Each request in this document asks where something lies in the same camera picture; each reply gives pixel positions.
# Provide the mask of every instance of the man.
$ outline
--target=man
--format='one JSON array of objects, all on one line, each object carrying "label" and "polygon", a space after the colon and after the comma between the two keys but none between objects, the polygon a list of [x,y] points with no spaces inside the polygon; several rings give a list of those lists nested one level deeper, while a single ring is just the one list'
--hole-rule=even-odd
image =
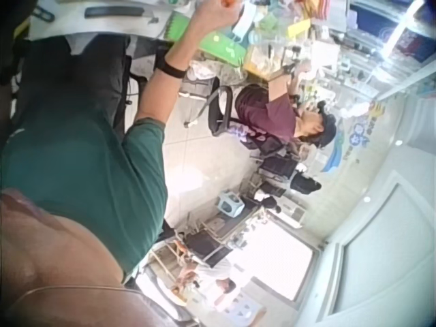
[{"label": "man", "polygon": [[[162,226],[164,125],[183,72],[201,39],[235,23],[239,11],[239,3],[223,7],[220,0],[197,9],[147,84],[122,142],[112,128],[116,92],[90,89],[108,82],[119,89],[118,59],[89,59],[106,65],[107,79],[81,76],[89,83],[81,85],[71,66],[57,65],[66,43],[55,53],[44,52],[53,39],[34,44],[22,73],[18,120],[1,158],[2,316],[19,326],[166,326],[122,282]],[[126,46],[123,39],[96,42],[109,54]],[[40,83],[31,74],[35,55],[55,68],[40,72]]]},{"label": "man", "polygon": [[214,306],[217,306],[223,301],[226,294],[236,289],[235,282],[230,278],[231,270],[232,264],[226,259],[222,259],[213,268],[197,262],[190,262],[183,267],[178,275],[173,292],[180,292],[181,288],[198,277],[205,286],[203,288],[207,287],[208,293],[214,293],[211,294],[213,298],[211,302]]},{"label": "man", "polygon": [[245,87],[235,100],[240,121],[284,142],[301,140],[317,147],[332,142],[336,135],[333,115],[326,114],[324,107],[318,112],[296,108],[301,75],[310,70],[310,62],[303,61],[296,66],[289,85],[288,77],[282,75],[270,81],[268,90],[258,85]]}]

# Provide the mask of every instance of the stool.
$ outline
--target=stool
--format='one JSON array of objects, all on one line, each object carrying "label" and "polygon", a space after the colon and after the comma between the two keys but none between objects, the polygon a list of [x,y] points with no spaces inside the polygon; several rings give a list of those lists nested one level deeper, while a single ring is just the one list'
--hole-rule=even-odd
[{"label": "stool", "polygon": [[235,218],[243,211],[245,203],[234,192],[222,191],[216,206],[222,213]]}]

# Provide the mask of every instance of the green folder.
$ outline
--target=green folder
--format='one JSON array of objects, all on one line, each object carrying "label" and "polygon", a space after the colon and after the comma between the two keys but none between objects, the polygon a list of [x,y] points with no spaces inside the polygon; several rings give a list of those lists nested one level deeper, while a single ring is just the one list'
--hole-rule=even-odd
[{"label": "green folder", "polygon": [[[179,40],[188,24],[188,17],[178,12],[173,13],[165,33],[165,39],[173,42]],[[235,67],[239,67],[243,64],[245,54],[247,53],[247,49],[219,32],[209,33],[201,41],[200,50]]]}]

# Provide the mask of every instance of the black wristband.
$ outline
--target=black wristband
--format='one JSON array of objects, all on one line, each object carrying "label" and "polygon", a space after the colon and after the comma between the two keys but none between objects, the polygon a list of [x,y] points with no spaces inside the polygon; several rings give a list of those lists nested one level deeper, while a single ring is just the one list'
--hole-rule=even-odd
[{"label": "black wristband", "polygon": [[175,78],[184,78],[186,75],[186,70],[179,70],[177,68],[172,67],[171,65],[168,65],[166,60],[162,58],[157,63],[157,68],[159,68],[161,71],[163,71],[165,74],[170,75]]}]

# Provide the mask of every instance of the desk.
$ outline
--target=desk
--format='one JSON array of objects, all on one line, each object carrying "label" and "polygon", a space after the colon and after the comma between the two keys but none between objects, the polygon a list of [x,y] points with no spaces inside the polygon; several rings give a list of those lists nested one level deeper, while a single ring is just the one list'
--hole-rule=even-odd
[{"label": "desk", "polygon": [[[171,9],[147,5],[144,0],[117,1],[126,6],[143,5],[146,10],[153,12],[159,19],[158,22],[149,24],[149,17],[104,17],[85,19],[84,11],[88,7],[110,5],[107,1],[80,1],[71,3],[57,3],[55,0],[39,0],[38,5],[53,13],[54,22],[44,22],[31,17],[29,39],[37,40],[46,37],[68,35],[75,33],[123,33],[150,38],[163,39],[164,31],[171,15]],[[186,7],[177,9],[186,16],[192,16],[194,1],[190,1]]]},{"label": "desk", "polygon": [[[259,206],[254,201],[242,198],[245,203],[243,211],[235,218],[231,218],[223,213],[206,220],[202,225],[204,228],[215,237],[220,243],[226,244],[235,234],[242,232],[245,228],[245,222],[259,211]],[[217,219],[223,221],[219,228],[213,228],[213,222]]]}]

